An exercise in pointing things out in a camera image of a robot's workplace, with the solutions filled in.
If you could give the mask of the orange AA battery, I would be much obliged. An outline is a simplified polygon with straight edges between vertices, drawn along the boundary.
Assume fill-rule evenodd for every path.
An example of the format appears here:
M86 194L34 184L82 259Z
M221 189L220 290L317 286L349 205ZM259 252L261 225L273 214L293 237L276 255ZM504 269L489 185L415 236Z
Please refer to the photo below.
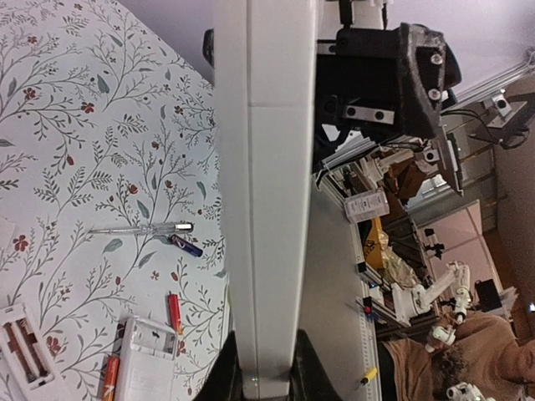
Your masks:
M102 385L102 391L100 395L101 401L113 401L114 400L119 366L120 366L120 359L118 357L111 355L107 358L105 372L104 372L104 382Z

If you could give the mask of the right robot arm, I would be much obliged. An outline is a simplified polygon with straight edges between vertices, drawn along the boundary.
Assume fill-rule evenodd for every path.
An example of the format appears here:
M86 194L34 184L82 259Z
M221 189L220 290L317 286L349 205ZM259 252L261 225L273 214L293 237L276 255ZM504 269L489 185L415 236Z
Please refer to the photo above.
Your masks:
M314 123L376 142L441 132L443 94L461 82L444 34L388 24L388 1L327 1L317 41Z

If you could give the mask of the purple AA battery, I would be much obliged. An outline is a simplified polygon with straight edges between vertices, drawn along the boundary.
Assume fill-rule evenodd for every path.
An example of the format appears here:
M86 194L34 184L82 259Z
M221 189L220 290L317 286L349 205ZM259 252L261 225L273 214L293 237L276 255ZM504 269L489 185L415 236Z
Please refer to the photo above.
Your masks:
M171 236L168 236L168 241L172 245L177 246L178 248L182 249L184 252L194 257L202 257L203 255L203 250L201 248L180 238L178 235L173 234Z

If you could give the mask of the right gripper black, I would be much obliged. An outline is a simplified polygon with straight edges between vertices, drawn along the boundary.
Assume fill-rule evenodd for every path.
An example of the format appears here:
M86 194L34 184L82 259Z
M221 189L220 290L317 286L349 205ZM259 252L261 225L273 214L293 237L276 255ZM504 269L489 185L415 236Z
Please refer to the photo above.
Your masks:
M327 45L316 62L316 129L358 129L376 142L437 136L442 94L461 82L442 33L408 23L342 28Z

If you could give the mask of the red battery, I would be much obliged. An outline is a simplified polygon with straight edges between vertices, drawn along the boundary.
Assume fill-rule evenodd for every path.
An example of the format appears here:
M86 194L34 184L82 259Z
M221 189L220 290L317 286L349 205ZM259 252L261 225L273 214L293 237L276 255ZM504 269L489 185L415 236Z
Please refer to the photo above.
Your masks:
M170 293L167 296L167 303L171 326L179 335L181 335L183 333L183 329L181 325L181 309L178 295L175 293Z

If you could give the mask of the long white remote control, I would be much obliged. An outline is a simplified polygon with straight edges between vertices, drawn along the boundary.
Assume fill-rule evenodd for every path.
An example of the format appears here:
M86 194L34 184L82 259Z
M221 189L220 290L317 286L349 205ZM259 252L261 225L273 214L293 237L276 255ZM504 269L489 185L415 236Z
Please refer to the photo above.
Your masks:
M23 400L71 400L45 338L23 303L1 309L1 352Z

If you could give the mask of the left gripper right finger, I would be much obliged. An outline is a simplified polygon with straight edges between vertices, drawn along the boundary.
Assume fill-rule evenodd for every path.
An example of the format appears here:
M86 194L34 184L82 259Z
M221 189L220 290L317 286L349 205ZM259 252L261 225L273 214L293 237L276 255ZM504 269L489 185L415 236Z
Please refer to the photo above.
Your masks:
M290 375L290 399L295 401L340 401L318 358L308 334L297 331Z

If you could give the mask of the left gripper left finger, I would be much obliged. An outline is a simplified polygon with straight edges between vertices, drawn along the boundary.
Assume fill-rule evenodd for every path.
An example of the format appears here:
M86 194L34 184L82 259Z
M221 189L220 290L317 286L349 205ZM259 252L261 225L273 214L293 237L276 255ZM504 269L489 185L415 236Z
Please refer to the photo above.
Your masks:
M230 332L210 373L194 401L242 400L242 371L239 367L237 342Z

